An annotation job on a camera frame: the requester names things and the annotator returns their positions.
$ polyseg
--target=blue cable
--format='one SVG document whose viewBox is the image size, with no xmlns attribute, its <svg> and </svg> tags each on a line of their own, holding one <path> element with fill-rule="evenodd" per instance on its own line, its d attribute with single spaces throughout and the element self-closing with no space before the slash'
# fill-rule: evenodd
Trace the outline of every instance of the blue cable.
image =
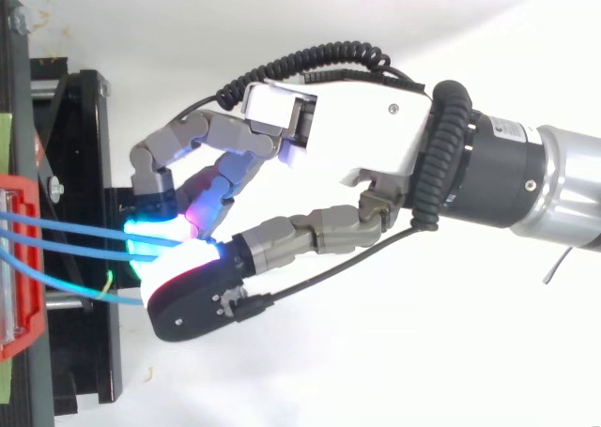
<svg viewBox="0 0 601 427">
<path fill-rule="evenodd" d="M 7 213 L 2 211 L 0 211 L 0 219 L 17 223 L 24 223 L 26 225 L 35 225 L 41 228 L 49 228 L 51 230 L 58 230 L 60 232 L 106 237 L 108 239 L 117 239 L 120 241 L 130 240 L 135 242 L 145 242 L 146 244 L 156 244 L 157 246 L 164 247 L 175 247 L 180 244 L 179 241 L 165 239 L 162 237 L 133 235 L 129 233 L 119 232 L 117 230 L 111 230 L 108 228 L 92 227 L 89 225 L 80 225 L 78 223 L 50 221 L 47 219 L 32 218 L 30 216 L 24 216 L 15 213 Z"/>
<path fill-rule="evenodd" d="M 11 255 L 4 249 L 0 249 L 0 260 L 6 261 L 9 265 L 14 267 L 22 274 L 25 274 L 28 277 L 37 280 L 38 282 L 44 283 L 48 286 L 51 286 L 52 288 L 56 288 L 61 291 L 66 291 L 68 293 L 77 294 L 78 296 L 83 296 L 87 298 L 102 300 L 103 302 L 124 303 L 127 305 L 142 305 L 142 300 L 140 300 L 139 298 L 122 297 L 111 293 L 103 294 L 101 291 L 97 291 L 96 289 L 84 288 L 83 286 L 80 286 L 78 284 L 65 282 L 63 280 L 51 277 L 50 275 L 46 275 L 29 267 L 25 263 L 22 263 L 16 257 Z"/>
<path fill-rule="evenodd" d="M 156 258 L 155 255 L 139 255 L 127 252 L 105 251 L 102 249 L 92 249 L 89 247 L 46 241 L 44 239 L 19 235 L 18 233 L 10 232 L 4 228 L 0 228 L 0 237 L 5 237 L 11 241 L 26 244 L 28 246 L 39 247 L 40 249 L 45 249 L 47 251 L 68 253 L 70 255 L 88 256 L 90 258 L 99 258 L 100 260 L 143 261 L 149 263 L 154 261 Z"/>
</svg>

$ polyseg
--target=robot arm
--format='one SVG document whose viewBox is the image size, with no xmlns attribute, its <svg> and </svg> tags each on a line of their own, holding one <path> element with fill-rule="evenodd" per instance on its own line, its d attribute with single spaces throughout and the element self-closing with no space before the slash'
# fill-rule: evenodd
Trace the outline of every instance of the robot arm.
<svg viewBox="0 0 601 427">
<path fill-rule="evenodd" d="M 161 285 L 147 308 L 166 341 L 244 320 L 284 297 L 247 297 L 245 278 L 309 251 L 368 247 L 363 254 L 370 254 L 400 237 L 436 230 L 439 215 L 600 248 L 601 140 L 486 116 L 471 109 L 456 82 L 437 85 L 431 99 L 419 85 L 381 74 L 317 72 L 306 74 L 305 84 L 249 84 L 242 111 L 244 119 L 194 112 L 132 150 L 139 216 L 185 213 L 207 238 L 233 196 L 276 156 L 349 186 L 371 184 L 359 207 L 265 221 L 220 244 L 218 260 Z M 175 191 L 165 166 L 199 143 L 225 153 Z M 374 246 L 402 207 L 413 211 L 411 228 Z"/>
</svg>

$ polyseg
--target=coiled cable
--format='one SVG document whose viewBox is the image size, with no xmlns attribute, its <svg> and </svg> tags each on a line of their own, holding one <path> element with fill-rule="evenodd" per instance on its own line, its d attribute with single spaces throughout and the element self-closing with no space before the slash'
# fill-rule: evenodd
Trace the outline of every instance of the coiled cable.
<svg viewBox="0 0 601 427">
<path fill-rule="evenodd" d="M 408 78 L 407 75 L 390 67 L 391 58 L 382 53 L 379 47 L 358 40 L 333 44 L 330 42 L 291 53 L 271 61 L 266 66 L 246 72 L 217 91 L 215 98 L 219 106 L 226 111 L 231 111 L 242 101 L 246 86 L 250 83 L 263 82 L 265 79 L 284 80 L 304 70 L 342 63 L 360 64 L 370 70 L 377 68 L 375 71 L 388 71 L 397 77 Z"/>
<path fill-rule="evenodd" d="M 439 211 L 443 188 L 454 177 L 452 163 L 461 153 L 471 116 L 471 99 L 467 89 L 453 81 L 436 85 L 433 92 L 438 111 L 432 139 L 425 150 L 422 168 L 417 176 L 411 226 L 419 231 L 439 229 Z"/>
</svg>

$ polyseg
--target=black cable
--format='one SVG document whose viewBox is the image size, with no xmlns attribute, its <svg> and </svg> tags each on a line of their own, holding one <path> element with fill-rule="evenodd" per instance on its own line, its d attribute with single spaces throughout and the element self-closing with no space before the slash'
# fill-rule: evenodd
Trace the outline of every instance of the black cable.
<svg viewBox="0 0 601 427">
<path fill-rule="evenodd" d="M 199 100 L 196 103 L 193 103 L 188 108 L 186 108 L 184 111 L 182 111 L 181 113 L 176 115 L 171 122 L 175 122 L 176 120 L 182 120 L 184 117 L 186 117 L 191 112 L 196 111 L 198 108 L 205 106 L 206 104 L 211 103 L 212 101 L 215 101 L 216 99 L 217 98 L 215 96 L 210 96 L 205 99 Z"/>
<path fill-rule="evenodd" d="M 277 300 L 281 300 L 285 297 L 292 296 L 293 294 L 297 294 L 298 292 L 302 291 L 303 289 L 307 289 L 307 288 L 314 286 L 320 282 L 323 282 L 324 280 L 327 280 L 329 277 L 333 277 L 334 275 L 337 275 L 337 274 L 343 272 L 344 270 L 347 270 L 348 268 L 359 264 L 361 261 L 365 260 L 366 258 L 369 258 L 374 253 L 381 251 L 382 249 L 390 246 L 391 244 L 395 243 L 396 241 L 404 239 L 404 238 L 411 236 L 417 232 L 419 232 L 419 230 L 411 227 L 411 228 L 408 228 L 407 230 L 404 230 L 395 235 L 392 235 L 391 237 L 384 239 L 383 241 L 379 242 L 375 246 L 372 246 L 369 249 L 367 249 L 366 251 L 353 256 L 352 258 L 350 258 L 349 260 L 346 260 L 344 263 L 341 263 L 338 266 L 334 266 L 334 267 L 326 270 L 325 272 L 322 272 L 321 274 L 317 274 L 314 277 L 305 280 L 304 282 L 297 283 L 293 286 L 290 286 L 289 288 L 283 289 L 282 291 L 272 294 L 270 297 L 270 301 L 275 302 Z"/>
<path fill-rule="evenodd" d="M 398 78 L 400 80 L 407 80 L 408 82 L 412 82 L 413 83 L 413 80 L 411 80 L 406 73 L 401 72 L 397 68 L 392 68 L 390 66 L 375 66 L 371 70 L 372 70 L 372 72 L 382 72 L 382 73 L 386 72 L 386 73 L 390 73 L 391 75 L 394 75 L 396 78 Z"/>
<path fill-rule="evenodd" d="M 358 40 L 330 42 L 282 56 L 266 66 L 246 72 L 217 91 L 215 97 L 219 106 L 226 111 L 231 111 L 242 101 L 246 86 L 250 83 L 263 82 L 266 78 L 285 80 L 304 70 L 342 63 L 360 64 L 372 69 L 380 65 L 388 67 L 391 58 L 382 53 L 380 48 L 372 47 L 368 42 L 361 43 Z"/>
<path fill-rule="evenodd" d="M 417 174 L 413 191 L 413 219 L 411 226 L 427 232 L 439 229 L 439 212 L 446 197 L 455 154 L 463 151 L 465 134 L 471 117 L 471 99 L 461 84 L 446 81 L 436 85 L 433 99 L 438 105 L 439 118 L 428 142 L 424 160 Z"/>
</svg>

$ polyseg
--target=screw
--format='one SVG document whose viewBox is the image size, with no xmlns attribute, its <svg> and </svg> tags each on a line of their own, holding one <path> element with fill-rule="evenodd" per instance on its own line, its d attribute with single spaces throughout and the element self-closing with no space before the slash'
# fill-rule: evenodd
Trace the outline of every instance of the screw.
<svg viewBox="0 0 601 427">
<path fill-rule="evenodd" d="M 104 99 L 111 97 L 111 84 L 108 80 L 100 80 L 98 83 L 98 92 Z"/>
<path fill-rule="evenodd" d="M 48 194 L 50 195 L 50 200 L 53 201 L 54 204 L 57 204 L 60 201 L 60 196 L 65 193 L 65 187 L 60 184 L 58 177 L 51 176 L 48 179 Z"/>
<path fill-rule="evenodd" d="M 31 14 L 26 7 L 14 8 L 8 16 L 8 26 L 21 36 L 27 36 L 29 33 L 29 22 Z"/>
<path fill-rule="evenodd" d="M 524 185 L 524 188 L 526 188 L 526 191 L 532 192 L 536 189 L 536 182 L 534 180 L 528 180 Z"/>
</svg>

